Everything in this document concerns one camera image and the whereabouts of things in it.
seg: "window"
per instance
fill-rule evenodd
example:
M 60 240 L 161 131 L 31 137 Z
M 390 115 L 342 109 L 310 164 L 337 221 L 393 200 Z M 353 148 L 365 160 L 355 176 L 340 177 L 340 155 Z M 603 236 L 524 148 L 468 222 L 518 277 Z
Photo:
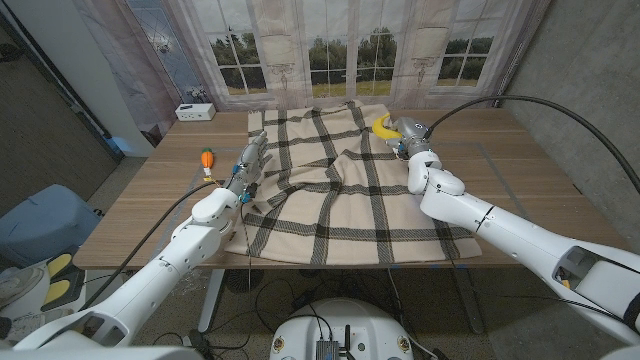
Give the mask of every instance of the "window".
M 128 0 L 127 3 L 158 55 L 169 79 L 178 90 L 182 102 L 185 104 L 209 102 L 204 87 L 196 78 L 169 24 L 162 1 Z
M 305 0 L 304 22 L 314 98 L 347 96 L 348 2 Z
M 389 96 L 404 10 L 403 0 L 303 0 L 313 98 Z
M 461 0 L 437 86 L 477 86 L 508 0 Z
M 245 1 L 194 0 L 229 95 L 267 92 Z
M 388 96 L 404 1 L 360 0 L 356 95 Z

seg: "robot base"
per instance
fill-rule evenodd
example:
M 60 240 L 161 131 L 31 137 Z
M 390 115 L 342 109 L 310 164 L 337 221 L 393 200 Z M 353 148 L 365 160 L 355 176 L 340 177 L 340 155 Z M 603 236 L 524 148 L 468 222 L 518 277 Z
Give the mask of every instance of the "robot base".
M 413 352 L 409 336 L 389 314 L 366 302 L 348 299 L 324 299 L 311 304 L 318 316 L 331 326 L 333 342 L 324 321 L 316 319 L 310 306 L 291 315 L 291 319 L 276 330 L 270 348 L 271 360 L 337 359 L 340 347 L 344 353 L 345 327 L 350 326 L 351 355 L 357 360 L 410 360 Z M 324 341 L 320 341 L 320 327 Z

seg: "grass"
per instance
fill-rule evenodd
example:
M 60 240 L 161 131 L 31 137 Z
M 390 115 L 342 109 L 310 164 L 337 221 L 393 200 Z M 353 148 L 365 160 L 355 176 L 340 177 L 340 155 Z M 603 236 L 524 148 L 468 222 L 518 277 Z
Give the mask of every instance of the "grass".
M 314 98 L 347 96 L 347 84 L 340 83 L 316 84 L 311 87 Z M 373 81 L 356 82 L 356 96 L 389 96 L 391 93 L 391 81 L 376 81 L 375 89 Z
M 231 86 L 227 86 L 229 90 L 229 95 L 246 95 L 243 89 L 232 88 Z M 264 94 L 267 92 L 266 88 L 249 88 L 249 94 Z
M 460 79 L 458 86 L 476 86 L 478 80 L 475 79 Z M 436 86 L 456 86 L 456 79 L 438 79 Z

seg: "wrinkled cloth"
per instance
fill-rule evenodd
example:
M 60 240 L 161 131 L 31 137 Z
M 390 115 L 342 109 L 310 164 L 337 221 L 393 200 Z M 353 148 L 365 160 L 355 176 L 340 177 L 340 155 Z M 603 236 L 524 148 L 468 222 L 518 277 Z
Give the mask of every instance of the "wrinkled cloth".
M 366 265 L 478 256 L 466 229 L 420 211 L 407 163 L 371 130 L 384 105 L 249 114 L 267 162 L 225 250 L 303 264 Z

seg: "table leg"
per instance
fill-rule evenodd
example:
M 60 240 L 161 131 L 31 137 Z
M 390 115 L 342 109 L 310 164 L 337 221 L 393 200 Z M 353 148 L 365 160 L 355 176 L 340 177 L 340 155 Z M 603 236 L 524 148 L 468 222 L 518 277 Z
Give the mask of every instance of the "table leg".
M 471 288 L 471 274 L 469 274 L 469 270 L 454 268 L 453 275 L 471 331 L 478 335 L 484 333 L 484 322 L 480 315 L 480 307 L 478 306 L 476 294 Z
M 211 277 L 209 278 L 209 284 L 207 285 L 207 295 L 204 298 L 202 312 L 200 313 L 200 321 L 198 322 L 199 332 L 205 332 L 209 328 L 211 318 L 213 317 L 213 310 L 218 303 L 218 295 L 222 288 L 223 278 L 224 269 L 214 269 L 211 271 Z

